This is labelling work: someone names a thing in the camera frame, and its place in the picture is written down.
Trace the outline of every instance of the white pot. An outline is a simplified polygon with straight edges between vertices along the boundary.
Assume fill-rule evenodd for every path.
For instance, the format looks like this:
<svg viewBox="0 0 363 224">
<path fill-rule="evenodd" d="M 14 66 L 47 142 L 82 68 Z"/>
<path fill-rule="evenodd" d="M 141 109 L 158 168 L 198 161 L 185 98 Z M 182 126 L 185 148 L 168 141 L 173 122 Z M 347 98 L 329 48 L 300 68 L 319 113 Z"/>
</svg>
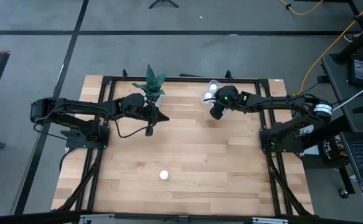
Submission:
<svg viewBox="0 0 363 224">
<path fill-rule="evenodd" d="M 155 102 L 155 106 L 156 106 L 157 108 L 159 108 L 159 106 L 162 104 L 162 102 L 163 102 L 163 96 L 164 96 L 164 95 L 160 95 L 160 96 L 159 96 L 159 98 L 158 98 L 158 100 L 156 100 L 156 102 Z"/>
</svg>

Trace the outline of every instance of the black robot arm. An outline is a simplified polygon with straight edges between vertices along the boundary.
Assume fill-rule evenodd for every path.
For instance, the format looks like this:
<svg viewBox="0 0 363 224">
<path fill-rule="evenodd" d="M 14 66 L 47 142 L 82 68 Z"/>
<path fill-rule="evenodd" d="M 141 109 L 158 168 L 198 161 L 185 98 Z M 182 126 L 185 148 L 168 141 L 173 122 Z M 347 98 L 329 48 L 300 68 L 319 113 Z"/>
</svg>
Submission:
<svg viewBox="0 0 363 224">
<path fill-rule="evenodd" d="M 266 146 L 272 151 L 301 152 L 302 139 L 307 134 L 300 134 L 299 130 L 310 124 L 315 129 L 322 128 L 331 120 L 332 106 L 313 95 L 262 97 L 242 91 L 234 86 L 219 88 L 214 94 L 214 106 L 210 114 L 220 119 L 224 109 L 237 110 L 243 113 L 255 113 L 263 110 L 295 110 L 301 114 L 299 118 L 285 123 L 275 123 L 271 129 L 262 130 L 267 137 Z"/>
<path fill-rule="evenodd" d="M 144 96 L 140 93 L 103 103 L 44 98 L 32 103 L 31 121 L 35 124 L 52 122 L 69 127 L 71 132 L 62 131 L 62 134 L 68 138 L 80 132 L 79 135 L 84 136 L 87 142 L 107 142 L 108 126 L 100 125 L 97 119 L 85 121 L 69 114 L 97 115 L 110 120 L 127 117 L 147 121 L 146 135 L 150 136 L 153 133 L 152 127 L 157 122 L 168 121 L 169 118 L 163 115 L 152 102 L 147 101 L 147 103 L 145 106 Z"/>
</svg>

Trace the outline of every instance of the wooden tabletop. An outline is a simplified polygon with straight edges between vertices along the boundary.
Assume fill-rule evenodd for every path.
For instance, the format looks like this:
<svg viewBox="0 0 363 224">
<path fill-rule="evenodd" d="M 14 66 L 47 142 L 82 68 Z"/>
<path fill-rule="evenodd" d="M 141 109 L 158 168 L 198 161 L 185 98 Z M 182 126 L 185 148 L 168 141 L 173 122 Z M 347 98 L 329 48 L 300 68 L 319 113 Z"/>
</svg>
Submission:
<svg viewBox="0 0 363 224">
<path fill-rule="evenodd" d="M 86 76 L 80 100 L 97 102 L 101 80 L 102 76 Z M 269 82 L 271 95 L 286 95 L 282 80 Z M 255 93 L 254 84 L 233 85 L 239 91 Z M 268 169 L 258 135 L 259 114 L 226 111 L 221 120 L 215 120 L 209 114 L 210 108 L 200 102 L 205 86 L 206 83 L 165 82 L 166 95 L 159 109 L 170 121 L 158 123 L 151 137 L 142 131 L 121 139 L 115 124 L 110 122 L 110 142 L 103 153 L 95 212 L 274 215 Z M 142 91 L 132 82 L 116 82 L 114 98 L 136 92 Z M 275 116 L 277 121 L 291 119 L 287 110 L 275 111 Z M 146 126 L 146 122 L 128 118 L 118 123 L 122 135 Z M 80 182 L 85 155 L 86 149 L 77 149 L 64 160 L 52 208 L 61 206 Z M 284 153 L 283 158 L 290 189 L 313 212 L 301 161 L 289 153 Z M 168 181 L 160 179 L 161 170 L 169 172 Z M 278 195 L 281 210 L 286 213 L 280 188 Z"/>
</svg>

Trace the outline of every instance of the orange cable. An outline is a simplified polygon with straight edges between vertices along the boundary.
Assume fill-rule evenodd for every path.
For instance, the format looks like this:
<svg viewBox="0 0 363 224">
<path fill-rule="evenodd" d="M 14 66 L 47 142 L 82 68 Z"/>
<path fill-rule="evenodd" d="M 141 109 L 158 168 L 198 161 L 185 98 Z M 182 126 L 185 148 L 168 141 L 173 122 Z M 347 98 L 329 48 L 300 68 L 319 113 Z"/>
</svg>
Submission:
<svg viewBox="0 0 363 224">
<path fill-rule="evenodd" d="M 301 88 L 299 93 L 293 93 L 293 96 L 298 96 L 303 92 L 304 89 L 304 83 L 306 82 L 306 79 L 308 77 L 308 74 L 310 74 L 310 72 L 312 71 L 312 69 L 314 68 L 314 66 L 320 61 L 321 58 L 323 58 L 325 56 L 325 54 L 328 52 L 329 49 L 331 49 L 338 40 L 340 40 L 340 38 L 356 23 L 356 21 L 353 21 L 344 31 L 343 33 L 324 51 L 324 53 L 321 54 L 321 56 L 319 56 L 319 58 L 313 63 L 313 65 L 310 67 L 310 69 L 307 71 L 306 76 L 304 76 L 303 82 L 301 84 Z"/>
<path fill-rule="evenodd" d="M 284 2 L 284 0 L 279 0 L 280 2 L 282 2 L 285 6 L 288 6 L 288 3 Z M 324 0 L 321 0 L 319 3 L 317 3 L 317 5 L 315 5 L 312 9 L 310 9 L 309 11 L 305 12 L 305 13 L 298 13 L 295 10 L 292 9 L 292 7 L 288 7 L 288 9 L 290 9 L 290 11 L 292 11 L 293 13 L 295 13 L 298 16 L 305 16 L 307 14 L 309 14 L 310 12 L 314 11 Z"/>
</svg>

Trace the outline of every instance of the plant leaf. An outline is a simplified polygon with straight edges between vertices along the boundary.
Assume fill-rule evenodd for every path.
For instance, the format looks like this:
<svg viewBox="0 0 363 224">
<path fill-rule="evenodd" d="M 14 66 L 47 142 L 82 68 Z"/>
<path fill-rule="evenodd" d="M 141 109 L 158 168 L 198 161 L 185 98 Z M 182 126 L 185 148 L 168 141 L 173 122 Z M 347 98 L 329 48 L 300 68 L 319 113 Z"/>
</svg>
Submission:
<svg viewBox="0 0 363 224">
<path fill-rule="evenodd" d="M 148 65 L 146 70 L 146 84 L 149 89 L 151 89 L 151 86 L 155 85 L 155 74 L 150 65 Z"/>
<path fill-rule="evenodd" d="M 135 86 L 136 88 L 140 88 L 140 89 L 144 90 L 145 92 L 149 91 L 147 84 L 133 83 L 133 86 Z"/>
<path fill-rule="evenodd" d="M 160 86 L 157 86 L 157 85 L 152 85 L 152 86 L 149 86 L 148 89 L 151 91 L 151 92 L 156 92 L 158 90 L 161 89 Z"/>
<path fill-rule="evenodd" d="M 166 74 L 164 72 L 160 73 L 157 77 L 155 77 L 155 85 L 158 86 L 160 89 L 165 79 Z"/>
</svg>

